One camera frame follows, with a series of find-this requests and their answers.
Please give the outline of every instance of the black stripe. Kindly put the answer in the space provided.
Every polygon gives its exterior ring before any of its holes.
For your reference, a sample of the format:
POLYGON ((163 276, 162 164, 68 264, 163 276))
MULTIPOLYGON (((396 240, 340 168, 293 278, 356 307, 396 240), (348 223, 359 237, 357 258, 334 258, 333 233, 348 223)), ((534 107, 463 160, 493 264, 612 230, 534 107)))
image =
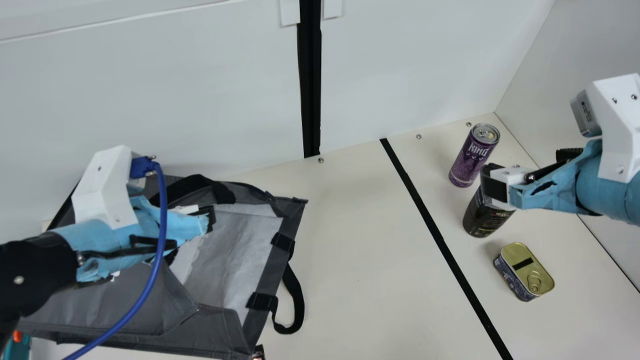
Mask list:
POLYGON ((491 338, 491 341, 493 342, 493 345, 495 346, 496 350, 498 350, 498 353, 503 359, 513 360, 513 358, 511 357, 511 354, 509 354, 509 350, 507 349, 507 346, 505 346, 504 342, 502 342, 500 335, 493 327, 493 324, 491 323, 489 316, 484 311, 482 304, 480 304, 478 297, 476 296, 473 289, 471 288, 471 285, 469 285, 467 278, 465 278, 464 274, 462 273, 462 270, 460 270, 460 266, 458 266, 456 259, 453 257, 453 254, 451 254, 451 251, 449 250, 449 247, 447 246, 447 244, 444 242, 444 238, 442 237, 440 230, 438 230, 438 226, 436 225, 435 221, 433 221, 431 214, 429 214, 429 210, 427 210, 427 207, 424 205, 422 198, 420 198, 420 195, 418 194, 418 191, 415 189, 415 186, 413 185, 411 178, 406 173, 406 171, 404 171, 404 168, 400 163, 400 160, 396 156, 396 153, 394 152, 393 148, 391 148, 389 141, 387 139, 380 139, 380 142, 382 143, 382 146, 385 148, 387 155, 391 160, 391 163, 396 168, 398 175, 400 175, 400 178, 402 179, 404 185, 406 186, 407 191, 409 191, 409 194, 411 195, 411 198, 413 199, 415 206, 418 208, 418 211, 420 211, 420 214, 422 215, 422 219, 424 220, 424 223, 429 228, 429 231, 431 232, 433 239, 436 241, 436 245, 438 245, 438 248, 440 249, 442 256, 446 260, 447 264, 449 264, 449 268, 451 269, 451 272, 456 277, 456 280, 458 280, 458 284, 460 285, 460 288, 462 288, 462 291, 467 296, 467 300, 469 300, 469 302, 471 303, 471 306, 476 312, 478 319, 480 319, 480 322, 484 326, 484 329, 486 330, 487 335, 489 335, 489 338, 491 338))
POLYGON ((320 154, 321 0, 300 0, 298 72, 305 158, 320 154))
POLYGON ((519 263, 517 263, 517 264, 513 265, 513 270, 518 271, 518 270, 520 270, 521 268, 523 268, 523 267, 525 267, 525 266, 527 266, 527 265, 531 265, 531 264, 533 264, 533 259, 531 259, 531 258, 526 258, 526 259, 522 260, 521 262, 519 262, 519 263))

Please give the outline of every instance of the blue connector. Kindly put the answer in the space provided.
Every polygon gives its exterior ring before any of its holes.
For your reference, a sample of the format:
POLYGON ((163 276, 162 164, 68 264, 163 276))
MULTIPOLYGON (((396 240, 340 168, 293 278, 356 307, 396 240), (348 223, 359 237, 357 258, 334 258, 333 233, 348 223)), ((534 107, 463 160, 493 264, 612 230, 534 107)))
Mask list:
POLYGON ((141 179, 147 176, 147 172, 154 171, 154 161, 148 156, 140 156, 131 160, 131 171, 129 177, 131 179, 141 179))

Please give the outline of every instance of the gold tin lid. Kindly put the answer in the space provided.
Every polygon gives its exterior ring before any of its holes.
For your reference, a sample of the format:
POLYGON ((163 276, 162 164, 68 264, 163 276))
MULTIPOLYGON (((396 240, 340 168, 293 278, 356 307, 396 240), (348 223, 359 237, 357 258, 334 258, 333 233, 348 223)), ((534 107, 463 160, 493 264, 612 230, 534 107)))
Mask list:
POLYGON ((554 288, 555 283, 551 275, 523 243, 512 243, 503 247, 500 255, 533 295, 540 296, 554 288))

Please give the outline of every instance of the white wall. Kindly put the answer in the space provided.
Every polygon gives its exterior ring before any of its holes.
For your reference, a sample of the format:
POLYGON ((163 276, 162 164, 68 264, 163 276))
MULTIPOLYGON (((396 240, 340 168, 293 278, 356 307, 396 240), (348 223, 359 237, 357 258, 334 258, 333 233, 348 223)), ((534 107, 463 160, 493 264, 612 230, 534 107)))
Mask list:
POLYGON ((553 3, 345 0, 321 23, 321 150, 492 112, 553 3))
POLYGON ((182 175, 303 156, 296 28, 278 0, 0 42, 0 99, 0 242, 38 234, 100 149, 182 175))
POLYGON ((229 0, 2 0, 0 40, 229 0))
MULTIPOLYGON (((539 166, 582 147, 569 101, 589 82, 640 72, 640 1, 557 0, 496 114, 539 166)), ((582 217, 640 288, 640 229, 582 217)))

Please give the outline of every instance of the purple can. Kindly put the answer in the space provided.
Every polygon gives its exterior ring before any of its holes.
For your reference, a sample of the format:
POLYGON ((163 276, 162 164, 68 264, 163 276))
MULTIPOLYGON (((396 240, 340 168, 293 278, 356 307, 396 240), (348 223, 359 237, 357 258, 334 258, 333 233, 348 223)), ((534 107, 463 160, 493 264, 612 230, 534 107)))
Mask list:
POLYGON ((456 161, 449 171, 453 185, 468 188, 476 180, 478 173, 500 141, 500 131, 488 124, 477 124, 467 136, 456 161))

